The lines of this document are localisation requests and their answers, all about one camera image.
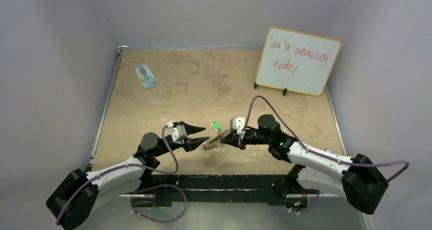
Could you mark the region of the metal disc with keyrings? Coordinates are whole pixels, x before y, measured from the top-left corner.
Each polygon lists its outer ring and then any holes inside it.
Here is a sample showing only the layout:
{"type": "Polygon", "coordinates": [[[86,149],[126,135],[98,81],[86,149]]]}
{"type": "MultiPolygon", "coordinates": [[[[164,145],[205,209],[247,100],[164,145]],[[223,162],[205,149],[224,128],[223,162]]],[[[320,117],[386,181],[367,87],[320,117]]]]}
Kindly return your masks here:
{"type": "Polygon", "coordinates": [[[229,129],[218,132],[218,134],[214,137],[210,137],[208,141],[203,143],[202,148],[204,150],[211,150],[215,148],[223,148],[223,144],[221,143],[221,140],[225,138],[227,135],[229,135],[231,131],[229,129]]]}

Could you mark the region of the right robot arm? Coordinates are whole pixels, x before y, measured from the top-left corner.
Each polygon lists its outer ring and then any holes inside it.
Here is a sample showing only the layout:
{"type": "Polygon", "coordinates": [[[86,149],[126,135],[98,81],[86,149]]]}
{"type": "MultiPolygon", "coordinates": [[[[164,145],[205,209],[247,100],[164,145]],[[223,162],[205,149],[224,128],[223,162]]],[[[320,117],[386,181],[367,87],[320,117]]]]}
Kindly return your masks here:
{"type": "Polygon", "coordinates": [[[261,115],[257,128],[246,126],[242,117],[232,118],[230,125],[222,144],[241,150],[247,145],[267,145],[275,159],[293,164],[284,180],[288,191],[337,195],[356,210],[372,215],[388,189],[388,181],[367,156],[340,156],[306,145],[283,132],[271,114],[261,115]]]}

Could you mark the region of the green tag key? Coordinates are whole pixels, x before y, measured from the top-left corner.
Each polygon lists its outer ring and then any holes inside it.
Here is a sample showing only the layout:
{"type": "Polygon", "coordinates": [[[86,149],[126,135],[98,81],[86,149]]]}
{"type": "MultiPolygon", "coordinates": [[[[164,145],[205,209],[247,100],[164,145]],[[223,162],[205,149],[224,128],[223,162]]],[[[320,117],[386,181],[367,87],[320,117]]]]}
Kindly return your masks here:
{"type": "Polygon", "coordinates": [[[221,133],[222,132],[222,127],[221,127],[221,125],[218,122],[216,122],[216,121],[212,122],[211,125],[212,125],[212,127],[214,128],[214,130],[217,133],[221,133]]]}

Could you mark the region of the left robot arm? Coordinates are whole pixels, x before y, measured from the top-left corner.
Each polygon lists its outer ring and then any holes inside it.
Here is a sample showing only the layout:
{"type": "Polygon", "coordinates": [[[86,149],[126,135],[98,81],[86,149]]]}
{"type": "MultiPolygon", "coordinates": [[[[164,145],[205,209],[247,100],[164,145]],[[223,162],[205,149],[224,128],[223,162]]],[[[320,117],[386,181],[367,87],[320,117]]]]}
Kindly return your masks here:
{"type": "Polygon", "coordinates": [[[179,170],[174,150],[194,151],[208,137],[190,138],[204,131],[183,121],[166,124],[159,136],[146,133],[137,151],[114,166],[90,172],[76,169],[70,172],[46,201],[46,206],[63,229],[80,226],[93,210],[125,194],[137,191],[145,194],[152,187],[153,172],[175,174],[179,170]]]}

